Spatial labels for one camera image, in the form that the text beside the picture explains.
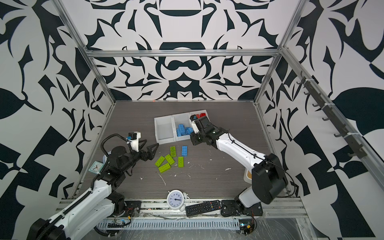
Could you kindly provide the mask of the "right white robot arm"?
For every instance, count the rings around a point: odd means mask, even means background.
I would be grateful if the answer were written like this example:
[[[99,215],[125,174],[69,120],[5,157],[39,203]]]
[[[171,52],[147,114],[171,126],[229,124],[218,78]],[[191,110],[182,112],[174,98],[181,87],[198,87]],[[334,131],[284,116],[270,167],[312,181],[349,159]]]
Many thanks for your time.
[[[206,116],[190,117],[194,146],[205,143],[224,152],[243,165],[252,175],[252,186],[235,197],[238,210],[248,210],[256,204],[270,204],[288,185],[286,172],[279,158],[251,149],[228,130],[212,124]]]

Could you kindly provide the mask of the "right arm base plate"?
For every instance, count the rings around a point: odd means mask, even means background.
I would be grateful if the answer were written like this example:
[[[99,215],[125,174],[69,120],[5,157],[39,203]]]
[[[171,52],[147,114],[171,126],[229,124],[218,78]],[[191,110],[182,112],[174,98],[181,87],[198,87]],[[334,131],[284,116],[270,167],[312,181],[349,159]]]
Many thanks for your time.
[[[221,201],[221,215],[223,217],[232,216],[256,216],[263,215],[263,208],[261,203],[257,203],[250,208],[244,207],[240,201],[235,200],[222,200]]]

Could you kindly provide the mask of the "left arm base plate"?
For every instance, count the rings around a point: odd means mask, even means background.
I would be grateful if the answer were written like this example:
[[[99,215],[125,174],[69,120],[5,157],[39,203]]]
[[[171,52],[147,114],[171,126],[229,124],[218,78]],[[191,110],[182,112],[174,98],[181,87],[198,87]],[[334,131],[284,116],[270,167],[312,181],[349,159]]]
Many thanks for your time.
[[[136,217],[141,212],[141,201],[125,201],[124,203],[124,211],[121,215],[122,218],[127,217]]]

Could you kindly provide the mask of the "blue brick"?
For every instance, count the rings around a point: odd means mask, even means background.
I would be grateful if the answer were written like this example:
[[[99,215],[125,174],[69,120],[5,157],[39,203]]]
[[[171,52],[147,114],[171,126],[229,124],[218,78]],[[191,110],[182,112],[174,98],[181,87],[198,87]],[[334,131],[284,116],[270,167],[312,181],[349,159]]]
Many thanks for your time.
[[[186,128],[185,132],[186,132],[186,135],[190,135],[191,133],[194,132],[194,130],[193,128]]]
[[[186,136],[185,130],[186,130],[185,126],[183,124],[179,124],[177,126],[177,136],[178,137]]]
[[[188,147],[182,146],[182,157],[186,157],[188,155]]]

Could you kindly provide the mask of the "red brick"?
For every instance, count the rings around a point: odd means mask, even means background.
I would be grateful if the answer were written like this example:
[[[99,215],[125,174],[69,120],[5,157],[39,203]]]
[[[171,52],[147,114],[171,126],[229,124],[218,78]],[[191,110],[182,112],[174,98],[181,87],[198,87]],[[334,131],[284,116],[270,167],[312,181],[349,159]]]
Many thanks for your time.
[[[200,114],[196,114],[196,117],[199,119],[199,118],[202,118],[202,117],[205,117],[206,116],[206,113],[200,113]]]

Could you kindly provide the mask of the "blue brick bottom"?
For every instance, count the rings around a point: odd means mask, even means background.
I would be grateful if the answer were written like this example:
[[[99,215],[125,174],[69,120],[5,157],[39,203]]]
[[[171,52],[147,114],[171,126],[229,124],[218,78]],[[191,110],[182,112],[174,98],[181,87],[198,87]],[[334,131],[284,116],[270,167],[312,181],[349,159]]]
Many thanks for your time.
[[[194,132],[194,130],[193,128],[186,128],[185,132],[186,132],[186,135],[190,135],[191,133]]]

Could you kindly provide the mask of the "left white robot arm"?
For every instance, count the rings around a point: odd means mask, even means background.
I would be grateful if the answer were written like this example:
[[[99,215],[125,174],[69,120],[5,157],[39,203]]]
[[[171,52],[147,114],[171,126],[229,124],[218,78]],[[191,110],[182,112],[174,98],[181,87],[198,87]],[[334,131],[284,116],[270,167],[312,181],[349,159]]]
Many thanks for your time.
[[[29,240],[81,240],[105,218],[125,212],[125,197],[117,188],[132,175],[139,161],[155,158],[159,144],[146,146],[141,133],[127,137],[112,134],[102,140],[100,148],[107,160],[80,197],[47,220],[38,219],[30,227]]]

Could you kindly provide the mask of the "green brick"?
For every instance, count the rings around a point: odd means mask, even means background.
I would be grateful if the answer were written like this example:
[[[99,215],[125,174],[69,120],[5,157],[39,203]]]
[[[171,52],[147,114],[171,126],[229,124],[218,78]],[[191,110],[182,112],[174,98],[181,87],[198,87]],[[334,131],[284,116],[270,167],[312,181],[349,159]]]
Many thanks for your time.
[[[179,168],[184,167],[184,157],[178,157],[178,167]]]
[[[167,160],[167,162],[170,166],[172,166],[175,163],[175,160],[173,159],[173,157],[171,155],[166,155],[165,159]]]
[[[171,165],[169,163],[166,163],[166,164],[159,167],[159,172],[164,173],[170,169],[171,169]]]
[[[165,157],[160,156],[160,157],[156,160],[156,162],[155,162],[155,166],[159,168],[159,167],[163,164],[163,162],[164,162],[165,160],[166,160]]]
[[[177,151],[176,151],[176,147],[175,147],[175,146],[171,146],[171,147],[170,147],[170,156],[171,156],[172,158],[177,157]]]

